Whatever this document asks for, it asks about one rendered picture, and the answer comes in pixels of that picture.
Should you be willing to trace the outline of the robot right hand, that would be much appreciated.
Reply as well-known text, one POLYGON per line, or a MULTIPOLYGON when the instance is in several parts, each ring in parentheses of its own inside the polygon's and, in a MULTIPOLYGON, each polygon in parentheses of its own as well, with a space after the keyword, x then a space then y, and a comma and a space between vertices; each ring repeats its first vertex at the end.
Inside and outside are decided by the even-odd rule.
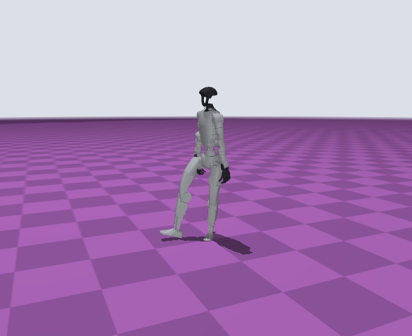
MULTIPOLYGON (((197 157, 197 155, 195 154, 194 157, 197 157)), ((197 169, 197 173, 198 173, 199 175, 203 175, 204 172, 206 172, 206 171, 204 171, 204 172, 202 172, 202 171, 204 171, 204 169, 197 169)))

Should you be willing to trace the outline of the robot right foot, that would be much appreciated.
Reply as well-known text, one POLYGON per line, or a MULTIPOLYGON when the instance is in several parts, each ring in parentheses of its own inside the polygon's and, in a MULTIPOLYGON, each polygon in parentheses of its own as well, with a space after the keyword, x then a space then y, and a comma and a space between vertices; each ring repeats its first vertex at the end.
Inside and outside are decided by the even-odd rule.
MULTIPOLYGON (((177 230, 178 231, 178 230, 177 230)), ((179 230, 178 232, 174 231, 173 228, 169 230, 160 230, 160 233, 163 235, 174 236, 174 237, 183 237, 183 232, 179 230)))

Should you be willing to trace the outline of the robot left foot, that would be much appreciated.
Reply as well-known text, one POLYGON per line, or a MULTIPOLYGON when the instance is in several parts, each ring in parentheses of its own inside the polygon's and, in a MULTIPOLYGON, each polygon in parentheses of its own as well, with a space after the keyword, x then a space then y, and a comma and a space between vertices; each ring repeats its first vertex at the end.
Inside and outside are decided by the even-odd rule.
POLYGON ((212 235, 211 233, 207 233, 206 237, 203 239, 204 241, 211 241, 214 235, 212 235))

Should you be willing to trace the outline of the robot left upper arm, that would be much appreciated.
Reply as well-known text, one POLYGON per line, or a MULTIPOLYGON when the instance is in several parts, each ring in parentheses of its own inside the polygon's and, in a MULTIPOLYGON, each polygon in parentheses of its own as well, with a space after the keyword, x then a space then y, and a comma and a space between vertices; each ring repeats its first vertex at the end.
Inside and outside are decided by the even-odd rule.
POLYGON ((212 114, 212 122, 214 123, 217 138, 214 140, 214 145, 220 147, 219 140, 224 140, 224 117, 220 113, 212 114))

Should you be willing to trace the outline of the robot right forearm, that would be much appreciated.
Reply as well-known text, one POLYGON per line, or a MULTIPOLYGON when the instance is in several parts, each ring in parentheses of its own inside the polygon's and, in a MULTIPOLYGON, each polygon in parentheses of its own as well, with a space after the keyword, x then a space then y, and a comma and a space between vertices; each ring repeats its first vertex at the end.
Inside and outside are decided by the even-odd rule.
POLYGON ((201 152, 202 152, 202 142, 201 140, 198 140, 195 138, 195 150, 194 154, 196 154, 198 157, 201 157, 201 152))

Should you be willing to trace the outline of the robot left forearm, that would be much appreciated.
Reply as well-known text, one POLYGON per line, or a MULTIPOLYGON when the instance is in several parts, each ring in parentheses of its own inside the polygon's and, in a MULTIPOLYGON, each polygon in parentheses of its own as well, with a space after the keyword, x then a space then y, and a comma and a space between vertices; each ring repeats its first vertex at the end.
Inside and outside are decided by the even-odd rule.
POLYGON ((224 165, 224 169, 228 167, 228 162, 226 158, 226 145, 223 139, 219 140, 220 148, 217 148, 219 154, 219 162, 224 165))

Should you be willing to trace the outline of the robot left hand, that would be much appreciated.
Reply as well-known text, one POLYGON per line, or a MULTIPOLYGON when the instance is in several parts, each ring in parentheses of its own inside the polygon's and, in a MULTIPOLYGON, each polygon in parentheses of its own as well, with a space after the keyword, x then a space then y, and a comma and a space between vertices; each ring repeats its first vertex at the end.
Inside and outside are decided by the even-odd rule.
POLYGON ((229 179, 231 179, 230 172, 228 171, 228 167, 224 169, 224 165, 221 164, 222 176, 219 179, 219 182, 223 179, 223 183, 226 183, 229 179))

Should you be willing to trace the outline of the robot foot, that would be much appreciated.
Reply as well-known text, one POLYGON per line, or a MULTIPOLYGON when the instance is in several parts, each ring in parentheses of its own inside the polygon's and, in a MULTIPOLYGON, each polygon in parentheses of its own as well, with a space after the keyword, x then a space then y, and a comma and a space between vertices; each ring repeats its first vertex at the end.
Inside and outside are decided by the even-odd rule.
POLYGON ((206 237, 203 239, 204 241, 211 241, 214 235, 212 235, 211 233, 207 233, 206 237))
MULTIPOLYGON (((178 231, 178 230, 177 230, 178 231)), ((173 228, 169 230, 160 230, 160 233, 163 235, 174 236, 174 237, 183 237, 183 232, 179 230, 178 232, 174 231, 173 228)))

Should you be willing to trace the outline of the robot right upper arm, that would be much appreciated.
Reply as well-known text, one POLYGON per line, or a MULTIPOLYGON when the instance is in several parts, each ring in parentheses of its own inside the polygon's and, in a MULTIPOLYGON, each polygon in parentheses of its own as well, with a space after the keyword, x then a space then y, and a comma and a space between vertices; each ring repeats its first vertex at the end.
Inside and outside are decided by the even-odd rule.
POLYGON ((195 137, 196 137, 196 139, 201 140, 201 138, 200 138, 200 127, 199 127, 199 114, 200 114, 200 111, 197 112, 198 129, 199 129, 199 131, 195 133, 195 137))

